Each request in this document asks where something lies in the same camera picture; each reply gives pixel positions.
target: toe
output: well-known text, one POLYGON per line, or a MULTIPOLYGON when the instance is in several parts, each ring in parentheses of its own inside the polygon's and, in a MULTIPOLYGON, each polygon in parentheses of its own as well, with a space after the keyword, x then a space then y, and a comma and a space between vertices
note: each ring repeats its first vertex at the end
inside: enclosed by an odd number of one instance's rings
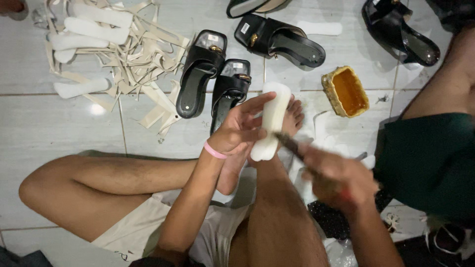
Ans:
POLYGON ((298 115, 300 115, 300 113, 302 113, 302 110, 303 110, 303 109, 304 109, 304 108, 301 107, 301 106, 298 107, 297 110, 296 110, 295 113, 294 113, 294 117, 297 117, 298 115))
POLYGON ((298 115, 297 117, 295 117, 295 122, 298 123, 298 122, 301 122, 305 117, 305 114, 300 114, 298 115))
POLYGON ((295 102, 295 95, 292 94, 292 95, 290 96, 289 105, 287 106, 287 108, 292 107, 292 105, 294 104, 294 102, 295 102))
POLYGON ((302 104, 300 100, 295 101, 294 104, 289 108, 289 112, 294 113, 297 110, 297 108, 300 107, 300 104, 302 104))

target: hand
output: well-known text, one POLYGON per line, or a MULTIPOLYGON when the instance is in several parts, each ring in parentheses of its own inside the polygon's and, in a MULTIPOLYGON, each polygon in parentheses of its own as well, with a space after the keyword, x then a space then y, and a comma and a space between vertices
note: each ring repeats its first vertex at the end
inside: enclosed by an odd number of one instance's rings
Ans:
POLYGON ((313 193, 320 201, 341 210, 347 218, 375 205, 374 194, 379 189, 378 184, 373 179, 373 172, 361 162, 318 150, 308 144, 299 145, 299 152, 312 170, 305 171, 302 178, 313 181, 313 193), (339 185, 339 192, 329 191, 325 186, 328 181, 339 185))
POLYGON ((218 130, 208 139, 208 144, 219 153, 231 156, 247 149, 252 142, 265 138, 267 132, 257 129, 262 124, 262 117, 254 116, 275 97, 275 92, 269 92, 233 107, 218 130))

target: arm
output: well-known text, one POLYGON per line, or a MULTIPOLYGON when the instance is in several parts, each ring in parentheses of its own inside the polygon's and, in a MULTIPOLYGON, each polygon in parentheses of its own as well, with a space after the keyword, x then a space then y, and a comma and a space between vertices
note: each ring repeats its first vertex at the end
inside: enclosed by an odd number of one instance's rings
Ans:
MULTIPOLYGON (((275 93, 263 94, 232 108, 223 124, 208 139, 210 147, 231 156, 247 149, 250 142, 265 138, 265 130, 257 129, 262 118, 254 116, 275 96, 275 93)), ((201 151, 193 173, 161 227, 152 257, 161 257, 175 266, 183 265, 203 224, 224 161, 205 149, 201 151)))
POLYGON ((344 159, 308 145, 300 145, 299 152, 304 155, 305 164, 318 176, 305 172, 302 178, 313 181, 314 194, 320 201, 341 210, 347 218, 359 265, 404 267, 376 210, 374 194, 378 185, 373 173, 358 161, 344 159), (325 189, 321 183, 328 180, 337 182, 340 189, 325 189))

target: bare foot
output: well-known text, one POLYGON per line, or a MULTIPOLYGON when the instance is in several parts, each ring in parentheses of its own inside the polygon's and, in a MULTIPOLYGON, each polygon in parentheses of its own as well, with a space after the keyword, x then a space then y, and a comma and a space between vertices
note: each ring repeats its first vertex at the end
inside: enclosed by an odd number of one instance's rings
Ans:
MULTIPOLYGON (((282 122, 282 131, 294 136, 298 130, 302 127, 302 120, 304 119, 304 114, 302 113, 302 102, 300 100, 295 101, 294 95, 290 98, 289 106, 284 116, 284 121, 282 122)), ((224 161, 223 168, 219 174, 218 184, 216 189, 223 195, 230 195, 239 180, 239 174, 241 169, 246 162, 246 159, 251 154, 251 149, 254 144, 250 145, 246 150, 232 155, 224 161)))

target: gold buckle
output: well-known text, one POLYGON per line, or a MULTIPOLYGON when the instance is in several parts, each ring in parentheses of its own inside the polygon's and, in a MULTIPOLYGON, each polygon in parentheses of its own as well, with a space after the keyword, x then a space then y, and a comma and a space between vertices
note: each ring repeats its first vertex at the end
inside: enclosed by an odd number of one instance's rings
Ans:
POLYGON ((241 80, 245 80, 247 82, 251 82, 251 77, 246 74, 238 74, 237 77, 241 80))
POLYGON ((215 46, 215 45, 212 45, 209 47, 209 49, 213 52, 217 52, 217 53, 223 53, 223 50, 221 48, 219 48, 218 46, 215 46))
POLYGON ((254 46, 254 43, 256 42, 257 38, 259 38, 259 36, 257 36, 257 34, 253 34, 251 36, 251 47, 254 46))

